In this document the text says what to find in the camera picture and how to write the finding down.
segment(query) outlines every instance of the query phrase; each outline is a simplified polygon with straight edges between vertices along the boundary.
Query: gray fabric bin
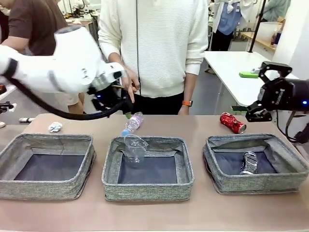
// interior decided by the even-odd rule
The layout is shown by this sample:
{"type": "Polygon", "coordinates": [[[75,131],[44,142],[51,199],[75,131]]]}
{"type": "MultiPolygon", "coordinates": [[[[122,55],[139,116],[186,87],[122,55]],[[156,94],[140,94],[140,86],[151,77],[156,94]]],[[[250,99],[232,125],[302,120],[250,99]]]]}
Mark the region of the gray fabric bin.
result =
{"type": "Polygon", "coordinates": [[[203,148],[216,190],[221,194],[267,194],[298,191],[309,173],[307,162],[272,134],[212,136],[203,148]],[[246,151],[258,157],[258,173],[240,175],[246,151]]]}
{"type": "Polygon", "coordinates": [[[141,137],[148,143],[141,166],[126,165],[124,137],[112,140],[102,182],[111,201],[183,201],[193,185],[193,171],[183,139],[141,137]]]}
{"type": "Polygon", "coordinates": [[[88,135],[21,134],[0,153],[0,198],[76,199],[95,156],[88,135]]]}

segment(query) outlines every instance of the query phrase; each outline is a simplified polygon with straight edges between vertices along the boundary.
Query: table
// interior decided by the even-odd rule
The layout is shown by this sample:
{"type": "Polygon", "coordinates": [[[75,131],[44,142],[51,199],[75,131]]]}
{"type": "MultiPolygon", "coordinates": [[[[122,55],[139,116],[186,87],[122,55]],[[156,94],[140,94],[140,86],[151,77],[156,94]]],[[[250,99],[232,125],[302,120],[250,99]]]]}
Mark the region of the table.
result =
{"type": "MultiPolygon", "coordinates": [[[[261,86],[264,82],[260,79],[241,78],[240,72],[251,71],[261,66],[263,61],[269,61],[256,52],[212,52],[204,53],[205,60],[221,80],[220,91],[217,97],[214,114],[217,114],[219,102],[225,86],[235,101],[240,106],[248,106],[257,100],[261,86]]],[[[288,78],[297,79],[290,74],[288,78]]]]}
{"type": "MultiPolygon", "coordinates": [[[[242,36],[246,37],[247,39],[252,40],[254,32],[241,32],[240,34],[242,36]]],[[[267,49],[270,49],[272,51],[276,51],[276,47],[272,46],[269,42],[266,42],[266,41],[263,41],[263,40],[260,40],[260,39],[257,39],[257,38],[255,39],[255,41],[257,43],[261,44],[262,46],[264,46],[267,49]]]]}
{"type": "MultiPolygon", "coordinates": [[[[309,179],[299,193],[220,195],[207,175],[202,147],[211,135],[230,134],[219,116],[145,116],[137,135],[185,139],[195,175],[191,199],[173,203],[108,202],[101,174],[111,139],[121,133],[125,116],[72,121],[39,115],[24,132],[47,133],[52,122],[62,133],[91,134],[97,153],[81,197],[73,201],[0,200],[0,229],[12,231],[285,231],[309,228],[309,179]]],[[[271,122],[250,123],[247,133],[273,133],[287,140],[271,122]]]]}

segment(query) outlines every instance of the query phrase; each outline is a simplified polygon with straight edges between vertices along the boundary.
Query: silver can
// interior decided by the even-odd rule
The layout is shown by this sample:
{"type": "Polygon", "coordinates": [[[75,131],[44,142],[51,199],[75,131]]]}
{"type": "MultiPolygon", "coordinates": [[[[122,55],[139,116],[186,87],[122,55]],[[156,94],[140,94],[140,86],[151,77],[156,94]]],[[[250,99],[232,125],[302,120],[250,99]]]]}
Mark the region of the silver can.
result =
{"type": "Polygon", "coordinates": [[[243,162],[240,169],[241,175],[253,175],[257,171],[257,155],[254,152],[247,151],[243,154],[243,162]]]}

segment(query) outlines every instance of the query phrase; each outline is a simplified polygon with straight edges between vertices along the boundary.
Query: clear plastic cup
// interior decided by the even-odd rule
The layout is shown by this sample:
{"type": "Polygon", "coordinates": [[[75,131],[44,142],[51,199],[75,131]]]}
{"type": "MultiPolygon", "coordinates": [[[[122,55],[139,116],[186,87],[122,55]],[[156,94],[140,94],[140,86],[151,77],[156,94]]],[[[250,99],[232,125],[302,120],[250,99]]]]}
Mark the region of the clear plastic cup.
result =
{"type": "Polygon", "coordinates": [[[126,159],[130,163],[141,163],[146,155],[148,143],[134,134],[125,136],[126,159]]]}

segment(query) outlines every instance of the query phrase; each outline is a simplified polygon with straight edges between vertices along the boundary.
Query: bottle cap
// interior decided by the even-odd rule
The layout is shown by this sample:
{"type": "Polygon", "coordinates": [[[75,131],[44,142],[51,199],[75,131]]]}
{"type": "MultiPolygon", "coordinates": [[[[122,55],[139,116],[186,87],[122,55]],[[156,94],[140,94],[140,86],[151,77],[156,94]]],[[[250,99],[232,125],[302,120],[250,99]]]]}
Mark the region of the bottle cap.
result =
{"type": "Polygon", "coordinates": [[[121,132],[121,135],[122,135],[122,136],[126,136],[126,135],[128,135],[128,134],[130,134],[130,131],[127,130],[127,129],[125,129],[125,130],[123,130],[123,131],[121,132]]]}

